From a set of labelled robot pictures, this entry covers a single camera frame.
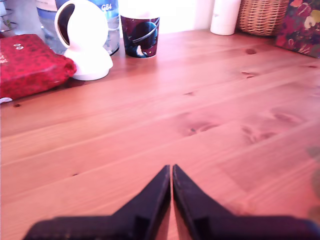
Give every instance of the red gift box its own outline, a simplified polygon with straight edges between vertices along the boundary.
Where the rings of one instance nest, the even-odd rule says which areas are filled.
[[[36,34],[1,38],[0,51],[1,99],[15,100],[54,88],[77,70],[71,59],[54,53]]]

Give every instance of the wooden tabletop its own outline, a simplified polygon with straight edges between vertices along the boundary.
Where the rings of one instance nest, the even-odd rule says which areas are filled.
[[[236,214],[320,223],[319,60],[207,30],[160,35],[148,59],[121,42],[112,60],[103,79],[1,105],[4,240],[112,214],[166,164]]]

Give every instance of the wrapped present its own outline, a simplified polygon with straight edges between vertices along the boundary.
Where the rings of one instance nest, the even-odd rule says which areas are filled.
[[[0,44],[1,102],[54,88],[77,70],[71,59],[54,53],[35,34],[1,38]]]
[[[320,58],[320,0],[290,0],[275,44]]]

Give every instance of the wicker basket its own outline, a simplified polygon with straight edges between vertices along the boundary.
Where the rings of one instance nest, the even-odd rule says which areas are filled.
[[[237,27],[253,35],[274,36],[281,27],[289,0],[242,0]]]

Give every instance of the blue bottle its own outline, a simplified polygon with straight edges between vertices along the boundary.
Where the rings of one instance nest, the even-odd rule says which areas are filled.
[[[110,55],[119,49],[119,6],[118,0],[89,0],[104,12],[108,22],[109,34],[104,48]],[[67,0],[35,0],[36,8],[44,32],[45,43],[57,54],[63,54],[66,48],[60,42],[55,30],[55,16],[58,9]]]

